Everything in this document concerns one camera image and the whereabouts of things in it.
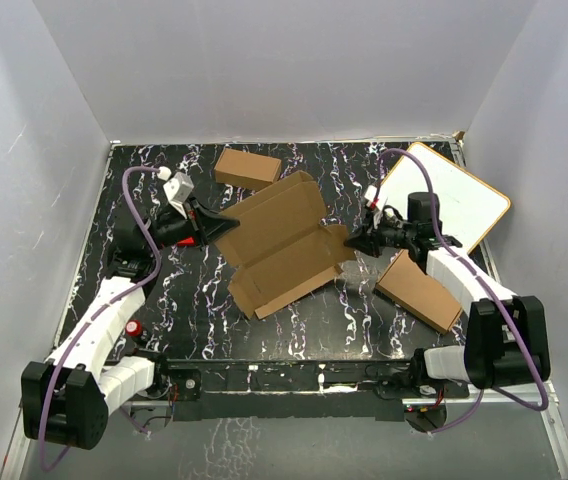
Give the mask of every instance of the white wall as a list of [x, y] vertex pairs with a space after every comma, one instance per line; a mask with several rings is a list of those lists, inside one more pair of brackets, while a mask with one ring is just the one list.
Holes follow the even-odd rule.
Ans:
[[52, 344], [108, 146], [33, 4], [0, 2], [0, 468], [22, 369]]
[[490, 236], [511, 288], [544, 302], [568, 431], [568, 2], [540, 2], [466, 136], [470, 169], [513, 200]]
[[35, 0], [111, 140], [466, 129], [534, 0]]

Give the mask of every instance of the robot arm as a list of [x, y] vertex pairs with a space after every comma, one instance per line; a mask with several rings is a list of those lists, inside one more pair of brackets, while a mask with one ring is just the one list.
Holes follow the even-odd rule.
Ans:
[[[413, 358], [412, 378], [417, 384], [438, 380], [460, 380], [479, 389], [533, 382], [523, 352], [507, 328], [499, 307], [505, 307], [524, 340], [543, 381], [550, 376], [548, 342], [544, 308], [536, 297], [520, 297], [486, 275], [452, 236], [442, 235], [442, 245], [435, 235], [439, 219], [437, 195], [412, 193], [408, 198], [407, 219], [384, 198], [375, 187], [365, 194], [365, 219], [361, 227], [345, 241], [345, 245], [379, 257], [386, 246], [408, 250], [410, 258], [427, 275], [439, 281], [461, 304], [468, 316], [466, 345], [418, 349]], [[435, 198], [435, 208], [431, 207]], [[489, 299], [492, 290], [498, 306]]]
[[[171, 176], [170, 170], [162, 168], [158, 177], [166, 182], [166, 204], [156, 215], [137, 208], [157, 248], [208, 245], [239, 225], [238, 220], [202, 206], [191, 194], [193, 184], [187, 175], [178, 172]], [[133, 287], [149, 277], [154, 268], [151, 246], [131, 211], [126, 205], [120, 206], [106, 278], [97, 296], [67, 339], [44, 362], [30, 362], [22, 373], [27, 437], [36, 439], [40, 429], [45, 428], [46, 441], [91, 449], [101, 439], [108, 416], [124, 402], [145, 390], [154, 394], [166, 389], [160, 373], [163, 358], [155, 352], [138, 351], [104, 368], [117, 338], [144, 305], [156, 278], [141, 288]], [[41, 425], [45, 395], [55, 369], [60, 373], [45, 425]]]

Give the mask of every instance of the marble pattern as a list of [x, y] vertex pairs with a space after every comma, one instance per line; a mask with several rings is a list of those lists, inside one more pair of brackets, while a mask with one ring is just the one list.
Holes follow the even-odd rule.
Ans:
[[[359, 224], [362, 189], [378, 178], [378, 154], [406, 142], [246, 144], [234, 145], [253, 153], [281, 158], [282, 176], [305, 170], [316, 178], [328, 205], [326, 224]], [[447, 141], [429, 143], [451, 158]], [[215, 183], [213, 166], [224, 145], [145, 145], [116, 147], [93, 219], [73, 289], [62, 338], [84, 313], [105, 271], [106, 247], [112, 240], [113, 213], [121, 200], [120, 179], [131, 165], [162, 166], [188, 173], [203, 204], [224, 209], [251, 191]], [[385, 174], [397, 158], [382, 166]], [[157, 208], [159, 183], [149, 175], [134, 178], [130, 188], [137, 201]], [[171, 358], [229, 359], [401, 359], [418, 347], [464, 342], [465, 319], [440, 335], [413, 318], [373, 287], [394, 252], [379, 259], [358, 254], [346, 262], [335, 281], [263, 321], [245, 318], [227, 290], [233, 273], [213, 246], [166, 249], [160, 280], [136, 317], [153, 333], [149, 347]], [[126, 347], [121, 337], [113, 351]]]

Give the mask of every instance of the brown box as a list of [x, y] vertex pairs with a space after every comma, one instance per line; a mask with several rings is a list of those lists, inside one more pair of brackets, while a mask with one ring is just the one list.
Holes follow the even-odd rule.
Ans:
[[238, 267], [228, 289], [248, 317], [276, 312], [342, 273], [340, 262], [355, 260], [353, 250], [343, 246], [346, 226], [319, 224], [326, 206], [306, 172], [293, 173], [223, 214], [240, 220], [215, 244]]
[[249, 190], [262, 190], [280, 177], [279, 158], [225, 148], [215, 164], [215, 181]]
[[440, 333], [449, 332], [462, 313], [457, 300], [424, 274], [406, 250], [388, 266], [376, 288]]

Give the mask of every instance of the gray floor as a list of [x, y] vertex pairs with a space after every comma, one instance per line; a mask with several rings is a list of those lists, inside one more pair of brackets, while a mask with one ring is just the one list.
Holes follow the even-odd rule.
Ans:
[[[450, 406], [449, 418], [466, 408]], [[349, 418], [172, 423], [146, 440], [123, 416], [113, 415], [94, 450], [72, 450], [52, 473], [40, 470], [33, 442], [21, 478], [548, 480], [560, 475], [540, 415], [500, 403], [482, 405], [468, 422], [433, 438], [411, 433], [406, 423]]]

